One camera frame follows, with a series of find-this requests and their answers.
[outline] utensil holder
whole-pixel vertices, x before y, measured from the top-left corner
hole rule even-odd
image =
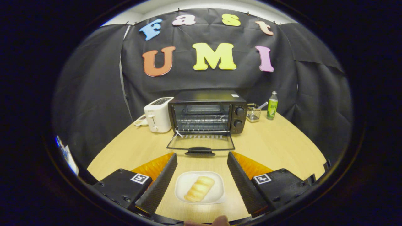
[[[260,120],[261,109],[257,109],[258,107],[259,106],[254,103],[247,104],[246,118],[249,122],[258,122]]]

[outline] bread roll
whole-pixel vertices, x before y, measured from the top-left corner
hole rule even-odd
[[[215,181],[212,178],[198,177],[197,181],[191,186],[184,198],[193,202],[202,201],[214,184]]]

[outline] green bottle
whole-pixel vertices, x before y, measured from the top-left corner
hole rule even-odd
[[[269,98],[267,117],[269,120],[273,120],[276,113],[276,108],[278,106],[278,98],[276,92],[272,92],[272,96]]]

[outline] table surface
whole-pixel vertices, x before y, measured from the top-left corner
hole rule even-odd
[[[312,174],[316,179],[324,173],[325,158],[314,143],[297,127],[276,113],[274,120],[268,120],[267,111],[261,112],[258,122],[246,120],[241,134],[233,134],[235,152],[249,157],[272,170],[286,168],[300,179]],[[174,135],[173,130],[164,134],[152,133],[148,126],[133,124],[115,137],[91,162],[88,171],[102,180],[113,171],[123,168],[133,170],[169,152],[177,153],[177,168],[159,204],[156,214],[176,219],[211,223],[226,215],[229,221],[249,217],[239,190],[227,165],[229,151],[215,151],[214,157],[191,157],[184,150],[167,149]],[[184,203],[175,194],[177,178],[189,171],[213,171],[221,175],[226,201],[218,204],[195,205]]]

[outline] orange letter u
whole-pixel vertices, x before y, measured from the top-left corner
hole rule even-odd
[[[162,53],[165,53],[165,63],[161,68],[155,68],[155,55],[158,53],[157,50],[152,50],[144,53],[142,57],[144,58],[144,72],[145,74],[155,77],[168,73],[172,69],[173,64],[173,50],[176,47],[169,46],[161,49]]]

